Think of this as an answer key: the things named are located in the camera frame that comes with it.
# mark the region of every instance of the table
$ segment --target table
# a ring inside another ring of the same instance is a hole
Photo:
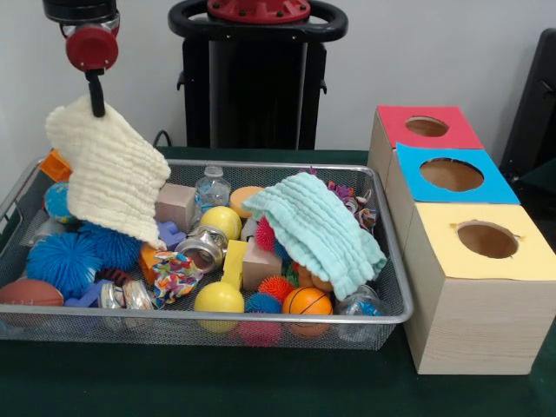
[[[168,158],[366,164],[358,151],[164,149]],[[0,343],[0,415],[554,416],[556,327],[528,376],[419,376],[379,352]]]

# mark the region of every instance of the white wall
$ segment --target white wall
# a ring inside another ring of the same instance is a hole
[[[167,25],[177,0],[121,0],[120,57],[103,77],[107,101],[145,138],[167,129],[185,143],[182,40]],[[346,38],[328,45],[328,95],[318,149],[368,149],[379,103],[460,105],[500,158],[553,0],[338,0]],[[87,92],[39,0],[0,0],[0,198],[46,153],[43,122]]]

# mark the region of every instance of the red knob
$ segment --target red knob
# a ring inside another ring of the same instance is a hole
[[[107,70],[118,58],[118,43],[116,36],[101,26],[83,26],[67,38],[66,54],[78,70]]]

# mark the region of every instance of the brown football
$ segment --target brown football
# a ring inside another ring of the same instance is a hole
[[[0,304],[60,307],[63,297],[48,282],[18,280],[0,288]]]

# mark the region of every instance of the metal basket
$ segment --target metal basket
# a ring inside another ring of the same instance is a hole
[[[196,313],[196,293],[222,273],[205,276],[199,287],[168,308],[158,311],[101,308],[54,308],[0,305],[0,340],[80,341],[109,343],[277,346],[285,348],[372,349],[382,347],[398,323],[413,312],[406,273],[380,181],[371,169],[340,165],[209,162],[172,160],[170,182],[194,186],[207,164],[222,166],[232,187],[273,185],[300,169],[314,168],[323,180],[369,189],[367,206],[378,209],[374,236],[388,256],[386,267],[374,283],[389,306],[389,316],[226,314]],[[52,181],[38,162],[23,173],[0,206],[5,226],[0,234],[0,287],[22,276],[29,248],[25,243],[42,220],[42,201]],[[132,273],[142,279],[137,268]]]

